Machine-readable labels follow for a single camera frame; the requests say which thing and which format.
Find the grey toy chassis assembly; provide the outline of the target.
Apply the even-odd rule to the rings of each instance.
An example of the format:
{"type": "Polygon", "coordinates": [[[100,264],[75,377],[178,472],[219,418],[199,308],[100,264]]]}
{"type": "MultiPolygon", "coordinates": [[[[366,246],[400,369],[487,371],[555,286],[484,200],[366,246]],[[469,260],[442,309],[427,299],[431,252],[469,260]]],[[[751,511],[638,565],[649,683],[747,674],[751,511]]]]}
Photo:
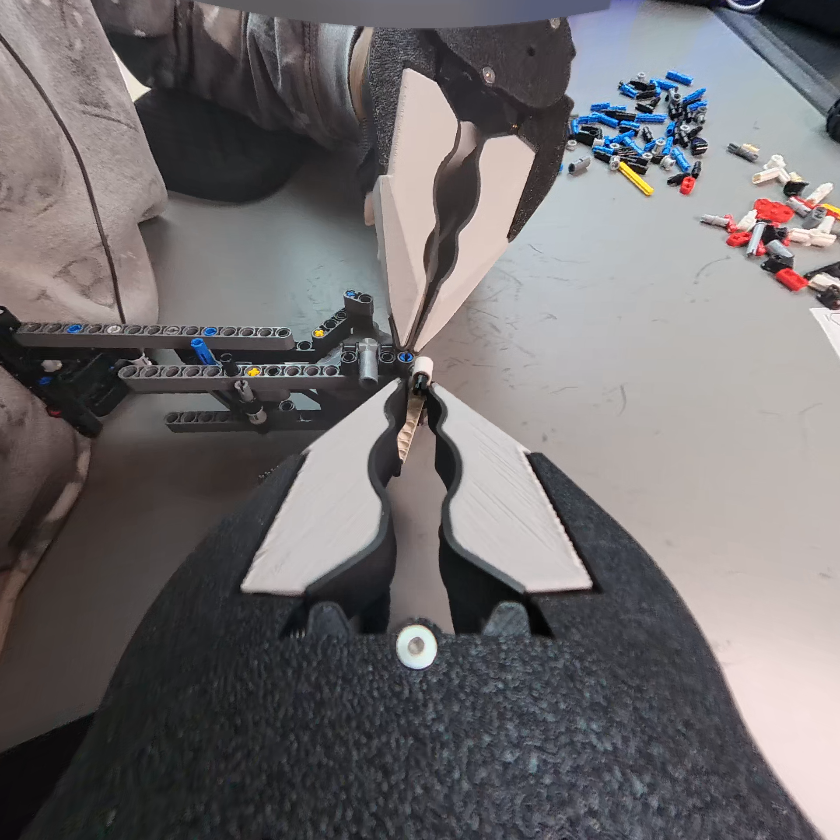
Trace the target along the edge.
{"type": "Polygon", "coordinates": [[[421,362],[373,319],[372,296],[343,306],[306,339],[254,325],[24,322],[1,315],[2,368],[86,438],[130,395],[206,395],[221,408],[168,413],[174,433],[330,429],[421,362]]]}

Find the pile of small toy pins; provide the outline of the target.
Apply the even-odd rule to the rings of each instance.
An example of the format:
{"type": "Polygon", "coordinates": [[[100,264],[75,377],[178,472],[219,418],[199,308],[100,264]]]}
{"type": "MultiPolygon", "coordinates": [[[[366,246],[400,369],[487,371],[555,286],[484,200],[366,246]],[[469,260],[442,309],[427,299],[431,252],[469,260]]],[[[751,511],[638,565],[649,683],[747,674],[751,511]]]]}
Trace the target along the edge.
{"type": "Polygon", "coordinates": [[[663,172],[667,186],[692,194],[709,148],[707,90],[692,76],[668,70],[662,77],[641,72],[620,80],[616,95],[572,116],[566,134],[570,159],[560,170],[575,177],[600,164],[645,197],[655,191],[649,176],[663,172]]]}

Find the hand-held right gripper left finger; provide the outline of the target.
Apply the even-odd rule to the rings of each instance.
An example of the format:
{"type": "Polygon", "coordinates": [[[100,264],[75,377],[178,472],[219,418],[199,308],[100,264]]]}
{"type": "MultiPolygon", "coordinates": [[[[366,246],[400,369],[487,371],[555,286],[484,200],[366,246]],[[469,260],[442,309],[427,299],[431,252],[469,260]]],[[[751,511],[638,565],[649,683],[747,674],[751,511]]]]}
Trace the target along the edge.
{"type": "Polygon", "coordinates": [[[400,406],[403,396],[403,382],[389,382],[304,450],[242,581],[243,593],[314,595],[373,547],[384,501],[374,488],[371,457],[395,426],[389,401],[400,406]]]}

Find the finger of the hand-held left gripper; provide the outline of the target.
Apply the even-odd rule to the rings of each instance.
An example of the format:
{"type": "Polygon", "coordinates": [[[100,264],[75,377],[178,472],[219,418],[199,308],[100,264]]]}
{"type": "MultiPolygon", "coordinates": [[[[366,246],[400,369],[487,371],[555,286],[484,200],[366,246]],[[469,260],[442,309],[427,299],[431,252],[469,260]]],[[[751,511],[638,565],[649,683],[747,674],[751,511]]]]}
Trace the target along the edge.
{"type": "Polygon", "coordinates": [[[513,216],[534,159],[533,148],[517,135],[488,138],[461,166],[476,176],[476,199],[458,212],[454,230],[438,247],[435,289],[416,335],[422,349],[454,317],[469,294],[508,247],[513,216]]]}
{"type": "Polygon", "coordinates": [[[439,231],[438,174],[455,150],[459,122],[438,84],[404,69],[386,172],[377,178],[377,244],[399,347],[414,346],[428,284],[427,243],[439,231]]]}

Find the white perforated toy beam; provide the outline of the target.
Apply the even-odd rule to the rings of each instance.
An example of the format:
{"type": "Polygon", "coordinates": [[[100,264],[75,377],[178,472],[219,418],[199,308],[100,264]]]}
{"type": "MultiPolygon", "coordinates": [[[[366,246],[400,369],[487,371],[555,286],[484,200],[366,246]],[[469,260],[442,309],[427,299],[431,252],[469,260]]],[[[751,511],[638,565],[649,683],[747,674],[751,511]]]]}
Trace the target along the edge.
{"type": "Polygon", "coordinates": [[[395,468],[395,477],[401,475],[417,428],[424,422],[427,414],[426,400],[428,388],[427,393],[423,396],[413,394],[413,374],[420,371],[425,371],[429,374],[429,388],[434,378],[434,362],[430,357],[426,355],[416,355],[413,357],[413,366],[406,381],[406,419],[396,437],[398,463],[395,468]]]}

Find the person's left hand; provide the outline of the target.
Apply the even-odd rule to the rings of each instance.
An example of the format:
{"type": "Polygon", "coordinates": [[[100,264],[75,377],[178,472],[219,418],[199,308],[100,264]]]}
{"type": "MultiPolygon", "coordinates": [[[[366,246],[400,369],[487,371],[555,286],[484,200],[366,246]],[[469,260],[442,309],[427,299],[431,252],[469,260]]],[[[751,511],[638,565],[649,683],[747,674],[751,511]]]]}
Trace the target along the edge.
{"type": "Polygon", "coordinates": [[[368,60],[374,33],[374,27],[360,28],[350,52],[348,86],[353,113],[359,124],[366,120],[365,91],[368,84],[368,60]]]}

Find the black office chair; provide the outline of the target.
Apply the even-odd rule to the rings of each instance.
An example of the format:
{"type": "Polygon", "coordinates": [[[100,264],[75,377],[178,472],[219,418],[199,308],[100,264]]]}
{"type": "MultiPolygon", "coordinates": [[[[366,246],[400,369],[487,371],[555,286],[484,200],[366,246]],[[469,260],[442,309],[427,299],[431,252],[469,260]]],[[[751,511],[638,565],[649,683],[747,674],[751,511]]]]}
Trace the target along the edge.
{"type": "Polygon", "coordinates": [[[220,203],[251,203],[281,189],[315,143],[289,130],[268,131],[191,93],[152,89],[138,113],[169,192],[220,203]]]}

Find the pile of red white parts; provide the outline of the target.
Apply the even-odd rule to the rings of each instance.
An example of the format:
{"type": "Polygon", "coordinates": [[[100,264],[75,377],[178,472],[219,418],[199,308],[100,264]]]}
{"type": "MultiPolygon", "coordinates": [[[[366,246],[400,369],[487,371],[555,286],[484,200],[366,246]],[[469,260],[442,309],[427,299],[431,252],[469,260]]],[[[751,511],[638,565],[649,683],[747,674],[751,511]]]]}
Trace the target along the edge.
{"type": "Polygon", "coordinates": [[[777,286],[809,295],[838,322],[838,258],[816,268],[799,264],[802,252],[838,251],[838,206],[828,201],[834,185],[809,182],[789,171],[784,157],[773,154],[752,175],[751,184],[779,187],[778,196],[759,195],[745,213],[704,213],[699,224],[725,235],[725,245],[770,276],[777,286]]]}

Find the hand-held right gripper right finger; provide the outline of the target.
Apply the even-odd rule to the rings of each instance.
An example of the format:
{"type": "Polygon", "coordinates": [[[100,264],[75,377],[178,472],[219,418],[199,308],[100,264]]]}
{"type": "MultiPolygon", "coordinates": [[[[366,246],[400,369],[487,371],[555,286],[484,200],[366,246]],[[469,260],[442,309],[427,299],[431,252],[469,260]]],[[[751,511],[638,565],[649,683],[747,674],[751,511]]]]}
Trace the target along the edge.
{"type": "Polygon", "coordinates": [[[519,594],[590,590],[530,451],[441,385],[429,397],[440,410],[437,441],[454,459],[443,524],[455,551],[519,594]]]}

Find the white sticker sheet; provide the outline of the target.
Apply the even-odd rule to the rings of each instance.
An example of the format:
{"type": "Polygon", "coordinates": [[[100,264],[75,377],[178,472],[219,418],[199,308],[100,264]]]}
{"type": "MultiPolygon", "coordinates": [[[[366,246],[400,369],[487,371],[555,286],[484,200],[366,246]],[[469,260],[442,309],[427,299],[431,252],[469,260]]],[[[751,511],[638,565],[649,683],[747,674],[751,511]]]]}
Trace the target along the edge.
{"type": "Polygon", "coordinates": [[[827,308],[811,308],[811,315],[824,331],[828,342],[832,346],[837,358],[840,356],[840,316],[839,311],[827,308]]]}

